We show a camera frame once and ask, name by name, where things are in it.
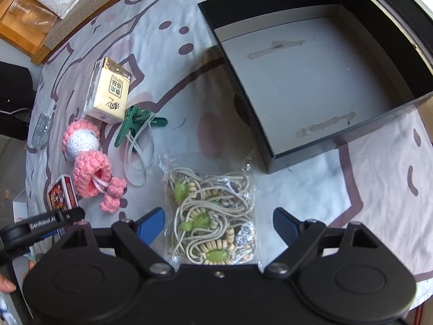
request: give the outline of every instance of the crocheted doll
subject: crocheted doll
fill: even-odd
[[[61,149],[66,159],[75,161],[72,174],[75,189],[83,198],[104,193],[100,203],[104,212],[114,214],[120,207],[120,198],[126,180],[111,176],[111,163],[99,151],[99,129],[86,119],[75,119],[63,135]]]

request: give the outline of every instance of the clear plastic bag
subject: clear plastic bag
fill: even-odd
[[[167,207],[164,257],[174,267],[253,260],[257,242],[252,159],[250,154],[238,170],[210,174],[178,166],[179,160],[168,155],[160,158]]]

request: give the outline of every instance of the black box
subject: black box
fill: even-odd
[[[414,0],[199,6],[269,173],[372,132],[432,95],[433,23]]]

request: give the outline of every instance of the clear plastic bottle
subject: clear plastic bottle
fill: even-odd
[[[20,0],[14,0],[8,12],[17,15],[23,23],[31,25],[44,33],[48,33],[57,21],[57,16],[45,8],[27,4]]]

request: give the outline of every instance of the white crochet ball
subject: white crochet ball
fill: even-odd
[[[99,140],[89,129],[78,129],[72,133],[66,145],[66,158],[74,161],[80,152],[99,150]]]

